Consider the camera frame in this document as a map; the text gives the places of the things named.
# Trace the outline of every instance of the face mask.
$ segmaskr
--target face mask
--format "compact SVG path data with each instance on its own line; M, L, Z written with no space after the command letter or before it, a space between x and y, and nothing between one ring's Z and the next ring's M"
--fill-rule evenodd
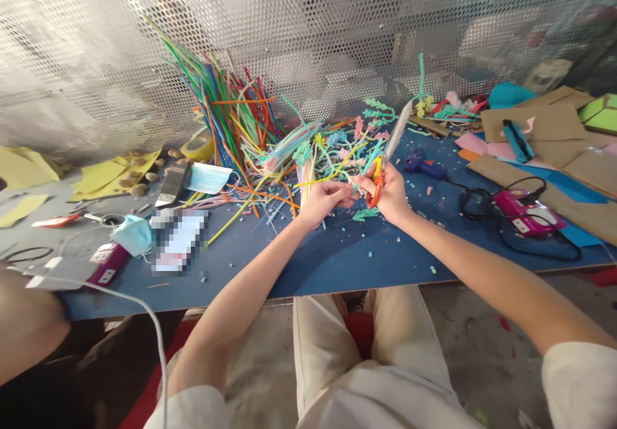
M126 249L131 256L137 257L152 246L152 229L144 218L127 214L124 216L124 222L111 234L111 239Z
M210 164L193 164L189 190L201 193L218 193L229 180L232 169L211 166Z

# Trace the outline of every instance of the table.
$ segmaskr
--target table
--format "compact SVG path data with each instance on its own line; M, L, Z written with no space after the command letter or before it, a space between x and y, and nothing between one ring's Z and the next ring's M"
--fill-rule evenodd
M404 158L412 148L419 146L425 151L427 159L445 166L455 182L473 188L497 190L497 185L465 167L467 162L456 155L458 147L453 142L454 139L435 140L406 131L393 162ZM403 163L401 161L397 166L401 170ZM406 191L409 202L414 210L422 212L428 219L440 222L447 230L534 272L558 272L611 264L601 246L584 249L582 259L577 262L556 261L514 252L502 244L494 223L471 222L459 215L459 188L422 174L404 173L404 176L408 181ZM13 250L34 245L59 247L61 241L70 234L94 225L78 223L66 229L30 227L36 220L60 215L74 206L64 201L70 196L68 184L77 179L75 175L62 182L28 190L30 193L50 193L55 198L13 228L0 229L3 242L0 251L12 241L19 241ZM92 211L124 214L131 208L138 209L145 202L154 202L159 186L154 184L147 197L135 199L128 196L101 201L93 206ZM433 187L430 196L427 196L428 186ZM4 204L0 204L0 212L3 212L2 206ZM367 218L364 223L353 221L353 214L363 207L364 203L358 203L354 209L336 209L333 217L326 218L326 230L319 228L311 232L285 267L269 298L456 280L454 274L433 255L382 217ZM210 212L208 231L202 235L200 247L237 209L235 204L230 204ZM282 212L284 220L278 216L272 225L265 224L267 217L264 217L263 212L264 220L261 223L254 215L243 216L243 222L235 221L212 244L209 251L195 252L183 276L153 277L150 265L141 259L130 259L121 275L112 282L111 288L143 299L156 311L207 306L225 284L272 241L275 233L291 221L288 205L283 207ZM535 250L558 251L562 248L562 244L554 240L528 243L528 240L515 238L514 231L507 237L514 244L533 244ZM88 256L106 240L107 233L104 230L87 232L67 245L65 255ZM617 248L610 245L607 248L617 257ZM368 256L369 252L372 252L372 258ZM205 282L202 282L203 277L207 277ZM130 301L87 290L66 292L63 298L72 319L115 317L141 312L141 307Z

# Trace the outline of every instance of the perforated metal wall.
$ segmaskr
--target perforated metal wall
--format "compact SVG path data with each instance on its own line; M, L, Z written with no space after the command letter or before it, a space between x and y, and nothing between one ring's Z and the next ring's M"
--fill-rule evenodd
M617 0L0 0L0 143L72 161L179 144L191 96L143 12L196 53L261 75L312 118L471 94L549 57L584 61ZM282 116L287 107L277 104Z

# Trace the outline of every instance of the orange scissors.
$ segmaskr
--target orange scissors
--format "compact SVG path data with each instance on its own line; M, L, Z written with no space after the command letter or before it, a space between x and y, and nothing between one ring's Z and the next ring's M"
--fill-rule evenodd
M384 187L384 180L386 178L386 174L384 172L386 169L386 164L390 161L390 159L392 159L392 155L400 143L400 138L403 136L405 125L407 124L409 113L411 112L411 103L412 102L410 101L407 105L405 105L403 111L400 112L397 124L394 126L394 130L392 130L392 134L388 140L386 152L375 160L377 167L375 167L375 173L373 174L373 183L375 183L377 189L375 190L375 196L371 195L371 193L366 194L366 207L369 209L373 209L377 205L377 202L379 202L381 189Z

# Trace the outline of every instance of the blue tabletop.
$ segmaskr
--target blue tabletop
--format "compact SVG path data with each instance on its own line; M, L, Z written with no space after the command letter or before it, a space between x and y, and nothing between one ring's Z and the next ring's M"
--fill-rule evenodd
M414 147L423 148L426 159L446 167L455 182L471 188L498 189L496 184L465 167L467 161L456 154L458 147L451 138L435 140L407 131L393 163L403 159ZM397 167L402 170L403 164L404 160L401 160ZM611 262L601 246L584 249L582 259L577 262L515 252L499 239L495 221L472 222L459 215L460 188L419 173L404 173L404 177L409 202L415 211L441 223L448 231L534 272L608 265ZM433 187L430 196L427 195L429 186ZM353 214L363 207L364 202L358 203L355 209L335 209L335 215L326 219L325 230L319 228L310 233L285 267L269 298L456 279L432 254L385 222L383 217L367 218L364 223L353 221ZM202 235L201 248L208 236L220 229L237 210L236 205L231 204L210 212L208 233ZM279 215L271 225L265 224L267 217L263 214L261 222L254 215L243 216L244 221L231 224L208 251L196 250L182 276L153 277L149 265L132 259L111 288L143 299L156 311L207 306L225 284L272 241L276 232L291 221L288 205L282 209L285 218L281 220ZM533 250L546 252L567 250L555 240L516 238L513 228L509 225L507 228L506 237L514 245L529 245ZM617 254L616 248L607 247ZM205 282L202 282L203 277L207 277ZM136 304L99 293L69 292L64 298L74 319L113 317L141 311Z

